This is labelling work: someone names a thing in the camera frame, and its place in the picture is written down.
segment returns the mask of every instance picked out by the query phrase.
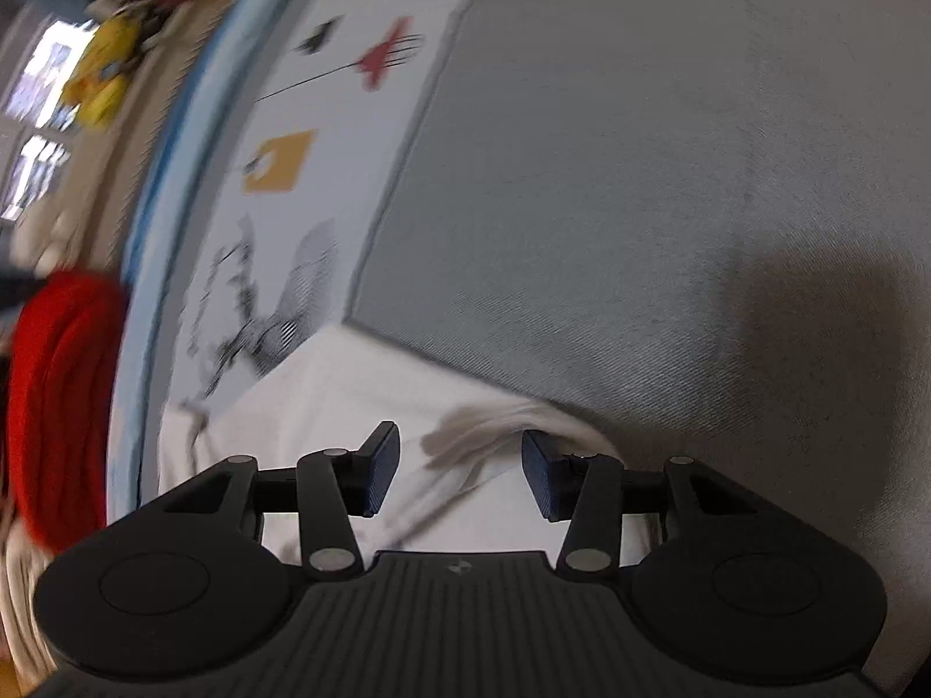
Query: silver screw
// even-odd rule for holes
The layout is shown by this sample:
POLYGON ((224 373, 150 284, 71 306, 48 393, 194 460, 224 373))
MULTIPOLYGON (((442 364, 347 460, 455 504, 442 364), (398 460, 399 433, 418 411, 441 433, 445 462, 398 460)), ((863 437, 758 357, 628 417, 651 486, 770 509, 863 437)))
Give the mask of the silver screw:
POLYGON ((310 554, 310 566, 318 572, 339 572, 356 563, 356 555, 344 548, 321 548, 310 554))
POLYGON ((577 572, 599 572, 611 564, 611 557, 599 548, 576 548, 569 552, 566 564, 577 572))

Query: black line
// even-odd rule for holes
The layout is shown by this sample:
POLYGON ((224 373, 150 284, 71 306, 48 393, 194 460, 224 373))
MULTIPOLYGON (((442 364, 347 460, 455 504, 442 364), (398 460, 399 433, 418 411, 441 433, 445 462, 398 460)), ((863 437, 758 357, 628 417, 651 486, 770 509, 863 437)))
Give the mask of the black line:
POLYGON ((317 79, 322 79, 324 76, 329 76, 331 73, 337 72, 337 70, 346 70, 348 67, 353 67, 358 65, 358 60, 355 63, 349 63, 349 65, 334 67, 332 70, 328 70, 326 73, 321 73, 319 76, 311 76, 309 79, 304 79, 304 81, 298 81, 298 83, 292 83, 291 86, 285 86, 284 89, 278 89, 276 92, 271 92, 270 95, 264 95, 264 97, 259 97, 255 100, 255 104, 259 104, 263 99, 268 99, 268 97, 274 97, 279 95, 282 92, 287 92, 289 89, 293 89, 295 86, 302 86, 304 83, 310 83, 311 81, 316 81, 317 79))

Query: white fabric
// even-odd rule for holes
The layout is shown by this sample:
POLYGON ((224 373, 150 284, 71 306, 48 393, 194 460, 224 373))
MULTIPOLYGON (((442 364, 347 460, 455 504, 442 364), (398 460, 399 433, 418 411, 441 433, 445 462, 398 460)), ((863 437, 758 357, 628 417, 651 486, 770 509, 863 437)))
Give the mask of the white fabric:
MULTIPOLYGON (((534 549, 555 560, 566 523, 540 517, 520 468, 520 433, 546 431, 566 452, 617 455, 600 433, 550 405, 329 326, 208 425, 197 412, 166 410, 159 491, 234 454, 276 469, 322 448, 355 450, 384 419, 399 427, 401 463, 379 515, 352 518, 367 560, 401 548, 534 549)), ((645 523, 626 517, 624 542, 624 563, 638 561, 649 545, 645 523)), ((296 518, 267 515, 264 544, 298 562, 296 518)))
POLYGON ((24 693, 55 671, 33 611, 35 584, 48 562, 50 557, 31 541, 22 520, 15 520, 0 565, 0 621, 24 693))

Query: ribbed black surface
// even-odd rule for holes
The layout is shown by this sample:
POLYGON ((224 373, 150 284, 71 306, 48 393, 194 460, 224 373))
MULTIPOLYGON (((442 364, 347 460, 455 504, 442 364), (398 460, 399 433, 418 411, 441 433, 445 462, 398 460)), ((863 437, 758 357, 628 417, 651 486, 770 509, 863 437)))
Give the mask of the ribbed black surface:
POLYGON ((66 670, 35 695, 875 698, 877 693, 852 675, 773 689, 697 674, 655 650, 609 589, 560 580, 541 554, 391 553, 354 582, 312 587, 273 639, 218 672, 134 685, 66 670))

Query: gray fabric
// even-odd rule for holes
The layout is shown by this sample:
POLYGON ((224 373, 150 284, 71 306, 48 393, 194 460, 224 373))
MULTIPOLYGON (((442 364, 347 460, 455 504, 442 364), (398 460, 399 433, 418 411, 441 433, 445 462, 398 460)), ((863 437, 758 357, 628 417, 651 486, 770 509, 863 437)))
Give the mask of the gray fabric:
POLYGON ((351 318, 853 546, 898 688, 931 648, 929 66, 931 0, 476 0, 351 318))

